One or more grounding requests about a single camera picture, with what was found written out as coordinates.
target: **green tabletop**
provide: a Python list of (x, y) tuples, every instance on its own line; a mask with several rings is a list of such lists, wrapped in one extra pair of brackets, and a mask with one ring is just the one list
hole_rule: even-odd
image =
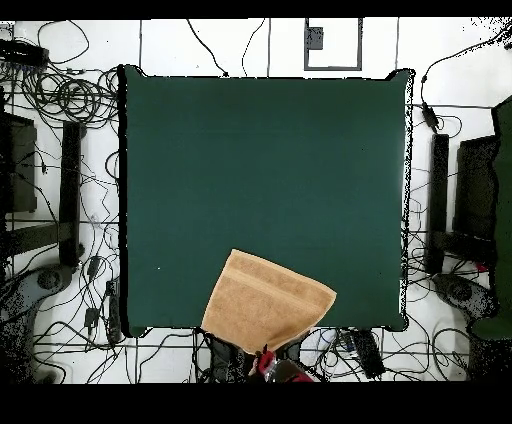
[(233, 248), (335, 290), (320, 325), (403, 327), (408, 71), (125, 75), (131, 327), (200, 325)]

